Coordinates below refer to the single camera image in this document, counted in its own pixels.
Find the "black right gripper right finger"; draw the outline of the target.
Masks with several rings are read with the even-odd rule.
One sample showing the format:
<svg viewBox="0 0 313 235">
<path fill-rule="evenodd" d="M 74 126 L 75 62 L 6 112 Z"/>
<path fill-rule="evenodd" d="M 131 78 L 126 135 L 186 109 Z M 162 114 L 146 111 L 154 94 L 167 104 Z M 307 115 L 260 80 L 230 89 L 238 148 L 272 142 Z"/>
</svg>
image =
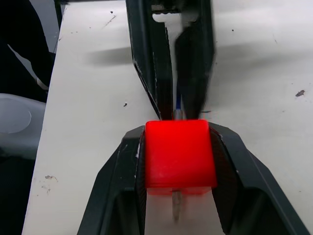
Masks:
<svg viewBox="0 0 313 235">
<path fill-rule="evenodd" d="M 209 125 L 217 187 L 212 190 L 226 235 L 307 235 L 309 231 L 270 170 L 227 127 Z"/>
</svg>

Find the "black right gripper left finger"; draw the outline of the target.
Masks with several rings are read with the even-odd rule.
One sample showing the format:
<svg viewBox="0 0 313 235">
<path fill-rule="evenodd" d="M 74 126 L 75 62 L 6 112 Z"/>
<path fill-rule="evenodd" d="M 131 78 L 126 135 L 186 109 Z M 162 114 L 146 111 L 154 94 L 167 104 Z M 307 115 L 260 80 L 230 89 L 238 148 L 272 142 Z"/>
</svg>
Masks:
<svg viewBox="0 0 313 235">
<path fill-rule="evenodd" d="M 145 127 L 128 131 L 97 174 L 78 234 L 145 232 Z"/>
</svg>

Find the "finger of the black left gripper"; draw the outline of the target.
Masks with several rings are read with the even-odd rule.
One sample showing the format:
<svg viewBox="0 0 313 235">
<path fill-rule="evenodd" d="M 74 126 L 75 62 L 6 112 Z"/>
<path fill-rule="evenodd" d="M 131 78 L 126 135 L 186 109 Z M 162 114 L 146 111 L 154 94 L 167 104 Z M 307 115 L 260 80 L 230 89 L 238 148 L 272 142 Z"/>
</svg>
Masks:
<svg viewBox="0 0 313 235">
<path fill-rule="evenodd" d="M 181 23 L 183 30 L 175 41 L 178 91 L 186 118 L 198 119 L 206 102 L 215 59 L 211 1 L 183 1 Z"/>
<path fill-rule="evenodd" d="M 173 117 L 173 75 L 168 31 L 153 19 L 151 0 L 127 0 L 133 65 L 160 120 Z"/>
</svg>

